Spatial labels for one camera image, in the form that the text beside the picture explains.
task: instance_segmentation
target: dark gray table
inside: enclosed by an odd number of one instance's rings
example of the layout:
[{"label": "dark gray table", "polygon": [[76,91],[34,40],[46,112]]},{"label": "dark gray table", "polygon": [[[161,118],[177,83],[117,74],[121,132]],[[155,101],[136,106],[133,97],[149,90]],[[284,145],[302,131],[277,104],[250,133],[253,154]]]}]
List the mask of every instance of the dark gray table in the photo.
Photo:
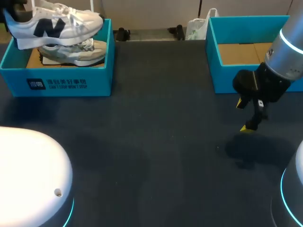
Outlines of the dark gray table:
[{"label": "dark gray table", "polygon": [[74,170],[74,227],[271,227],[270,200],[303,139],[303,95],[254,135],[237,95],[215,95],[203,41],[116,47],[111,97],[13,98],[3,126],[43,132]]}]

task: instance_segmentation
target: plastic bag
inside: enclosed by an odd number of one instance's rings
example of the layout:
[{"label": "plastic bag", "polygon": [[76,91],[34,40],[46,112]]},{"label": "plastic bag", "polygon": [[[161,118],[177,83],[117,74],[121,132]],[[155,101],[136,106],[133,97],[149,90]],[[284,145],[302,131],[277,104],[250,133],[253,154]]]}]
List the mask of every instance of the plastic bag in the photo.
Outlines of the plastic bag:
[{"label": "plastic bag", "polygon": [[218,10],[212,8],[208,11],[206,19],[194,19],[188,22],[186,40],[206,39],[207,25],[210,17],[219,17]]}]

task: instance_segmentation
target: led light ring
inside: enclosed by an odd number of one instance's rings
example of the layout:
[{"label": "led light ring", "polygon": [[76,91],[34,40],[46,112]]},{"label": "led light ring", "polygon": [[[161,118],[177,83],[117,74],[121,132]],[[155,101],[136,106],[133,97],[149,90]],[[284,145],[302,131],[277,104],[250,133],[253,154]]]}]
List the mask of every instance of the led light ring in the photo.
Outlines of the led light ring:
[{"label": "led light ring", "polygon": [[69,220],[71,219],[71,214],[72,214],[72,211],[73,211],[73,209],[74,209],[74,199],[72,200],[72,206],[71,206],[71,212],[70,212],[70,215],[68,216],[68,218],[67,218],[67,220],[66,220],[66,222],[65,222],[65,224],[64,224],[64,226],[63,227],[66,227],[66,225],[67,225],[67,223],[69,222]]},{"label": "led light ring", "polygon": [[286,169],[285,169],[284,172],[283,172],[283,175],[282,175],[282,178],[281,178],[281,185],[280,185],[282,199],[283,199],[284,205],[285,205],[285,207],[286,207],[288,213],[290,214],[290,216],[292,216],[292,218],[296,221],[296,223],[297,223],[300,227],[303,227],[303,225],[298,221],[298,219],[296,219],[295,216],[292,214],[292,212],[291,212],[290,209],[288,208],[288,205],[286,204],[286,201],[285,201],[285,199],[284,199],[284,195],[283,195],[283,192],[282,192],[282,181],[283,181],[283,176],[284,176],[285,171],[286,171]]},{"label": "led light ring", "polygon": [[295,47],[294,45],[292,45],[283,35],[282,33],[282,29],[280,30],[280,37],[281,39],[287,44],[287,46],[289,46],[290,48],[292,48],[294,51],[303,54],[303,50],[300,50],[299,48]]}]

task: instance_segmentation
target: cyan box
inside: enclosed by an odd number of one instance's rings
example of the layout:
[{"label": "cyan box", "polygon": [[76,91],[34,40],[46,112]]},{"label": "cyan box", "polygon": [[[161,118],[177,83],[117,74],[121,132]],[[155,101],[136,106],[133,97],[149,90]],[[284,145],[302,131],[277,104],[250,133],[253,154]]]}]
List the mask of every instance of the cyan box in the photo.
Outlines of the cyan box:
[{"label": "cyan box", "polygon": [[32,50],[21,51],[11,40],[0,73],[13,96],[110,96],[115,59],[110,19],[94,39],[107,43],[104,67],[27,69]]},{"label": "cyan box", "polygon": [[[232,80],[239,70],[256,70],[259,65],[223,65],[218,44],[270,43],[289,16],[212,17],[206,34],[206,54],[215,93],[235,93]],[[287,91],[303,91],[303,79]]]}]

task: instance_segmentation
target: sneaker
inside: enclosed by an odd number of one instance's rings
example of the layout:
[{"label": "sneaker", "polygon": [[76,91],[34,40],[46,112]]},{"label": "sneaker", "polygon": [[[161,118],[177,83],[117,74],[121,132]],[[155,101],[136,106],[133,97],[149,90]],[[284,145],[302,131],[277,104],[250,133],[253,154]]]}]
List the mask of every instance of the sneaker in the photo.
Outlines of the sneaker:
[{"label": "sneaker", "polygon": [[6,23],[20,50],[48,44],[75,45],[94,36],[103,25],[103,19],[98,13],[76,10],[45,0],[40,2],[40,7],[33,6],[28,21],[15,21],[4,10]]},{"label": "sneaker", "polygon": [[72,64],[80,67],[104,62],[107,44],[92,38],[74,46],[48,45],[38,48],[43,65]]}]

